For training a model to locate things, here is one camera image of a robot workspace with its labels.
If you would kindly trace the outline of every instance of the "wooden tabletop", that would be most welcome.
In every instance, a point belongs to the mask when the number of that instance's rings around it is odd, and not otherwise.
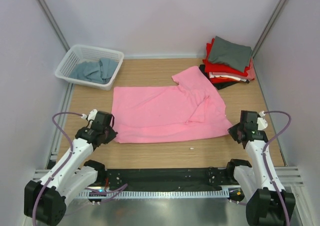
[[[171,79],[172,75],[201,62],[200,59],[125,60],[114,86],[176,85]],[[232,124],[239,122],[241,110],[266,110],[257,80],[250,84],[238,83],[220,90],[219,93],[225,101],[226,115]],[[111,112],[112,101],[112,90],[103,91],[76,85],[69,111],[88,114],[97,109]],[[269,117],[266,119],[269,122],[266,133],[270,139],[275,133]],[[86,124],[79,117],[69,115],[64,129],[73,138],[77,130]],[[63,138],[58,158],[68,148],[68,142]],[[284,165],[277,142],[271,144],[270,153],[275,166]],[[88,159],[99,161],[109,169],[142,169],[225,167],[232,158],[250,161],[242,145],[226,135],[213,139],[157,144],[119,144],[112,141],[101,145]]]

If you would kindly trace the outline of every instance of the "teal cloth in basket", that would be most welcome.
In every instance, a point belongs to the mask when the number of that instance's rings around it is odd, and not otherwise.
[[[98,62],[85,61],[75,66],[69,78],[107,84],[117,66],[118,62],[108,58],[101,58]]]

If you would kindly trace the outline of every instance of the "white laundry basket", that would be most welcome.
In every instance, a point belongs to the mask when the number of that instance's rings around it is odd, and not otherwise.
[[[116,50],[109,50],[88,45],[74,45],[70,48],[70,50],[66,53],[66,55],[58,65],[58,68],[55,71],[55,76],[73,84],[85,85],[101,90],[111,90],[117,73],[124,60],[124,57],[125,55],[122,52]],[[116,67],[109,83],[98,84],[84,80],[69,78],[70,73],[73,71],[73,69],[78,63],[82,63],[84,61],[99,61],[101,58],[108,58],[118,62],[118,66]]]

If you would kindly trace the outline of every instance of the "pink shirt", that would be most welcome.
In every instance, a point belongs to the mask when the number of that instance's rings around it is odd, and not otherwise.
[[[112,113],[119,143],[158,143],[228,134],[225,103],[197,66],[172,77],[177,86],[115,87]]]

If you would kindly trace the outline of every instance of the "white wall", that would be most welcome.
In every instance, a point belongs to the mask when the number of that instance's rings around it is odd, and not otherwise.
[[[292,115],[292,124],[279,138],[280,144],[288,164],[298,166],[314,211],[318,212],[320,1],[290,0],[255,62],[269,110]],[[277,131],[287,121],[276,115],[272,119]]]
[[[36,0],[0,0],[0,42],[0,225],[20,226],[24,187],[50,150],[65,51]]]
[[[278,0],[46,0],[69,45],[126,57],[202,56],[216,35],[254,46]]]

